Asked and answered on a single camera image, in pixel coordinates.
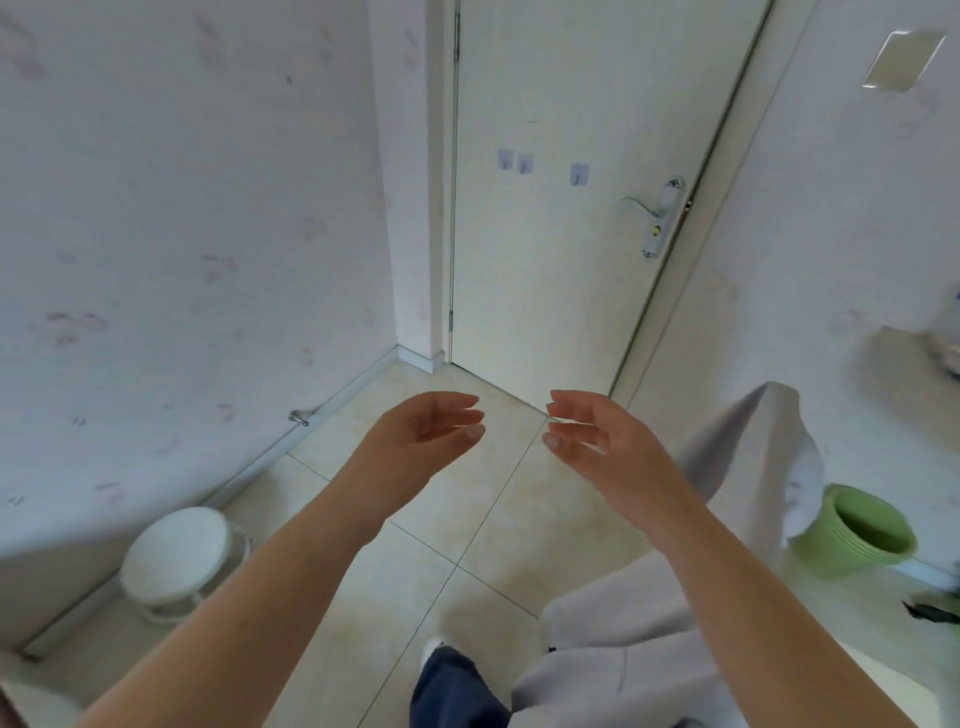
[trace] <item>door lock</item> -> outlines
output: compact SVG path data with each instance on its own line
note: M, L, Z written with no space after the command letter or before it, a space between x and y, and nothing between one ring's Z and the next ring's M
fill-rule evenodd
M660 204L653 209L642 203L636 197L621 197L621 203L633 203L653 218L643 234L643 257L658 257L663 252L677 221L680 212L680 202L684 197L686 183L680 175L673 175L663 185L660 193Z

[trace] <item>door frame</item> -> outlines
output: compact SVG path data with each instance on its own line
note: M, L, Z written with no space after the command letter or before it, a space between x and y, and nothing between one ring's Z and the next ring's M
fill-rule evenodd
M627 406L634 398L657 344L670 323L676 304L707 243L727 194L754 135L786 72L793 52L818 0L771 0L748 53L727 112L690 200L695 202L679 225L667 250L650 298L640 313L611 397ZM454 62L460 0L444 2L444 237L443 344L444 361L451 361L453 309L454 206L456 204L457 84Z

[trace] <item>floor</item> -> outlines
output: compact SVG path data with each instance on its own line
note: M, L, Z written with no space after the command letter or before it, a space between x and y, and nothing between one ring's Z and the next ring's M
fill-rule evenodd
M506 701L544 652L543 606L647 549L549 454L543 413L451 365L433 376L391 365L225 511L263 543L320 492L380 414L431 389L478 395L487 434L361 551L268 726L406 728L422 644L438 633ZM117 599L34 677L88 704L165 634Z

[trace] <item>wall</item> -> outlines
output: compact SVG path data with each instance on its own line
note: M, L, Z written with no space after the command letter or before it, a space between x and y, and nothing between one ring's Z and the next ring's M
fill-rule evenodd
M431 358L442 347L444 7L442 0L367 5L396 337Z
M396 329L363 3L0 6L9 643Z
M954 33L918 85L861 88L917 27ZM820 0L631 404L675 450L761 382L798 388L828 478L954 573L960 391L883 327L926 330L960 287L958 32L950 0Z

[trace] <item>white sneaker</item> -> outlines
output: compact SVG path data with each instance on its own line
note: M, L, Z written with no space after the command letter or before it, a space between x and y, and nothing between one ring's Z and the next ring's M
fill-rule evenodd
M426 643L423 645L423 651L420 654L420 672L423 672L423 668L426 667L427 660L430 659L438 647L443 647L445 644L448 644L443 635L434 635L427 639Z

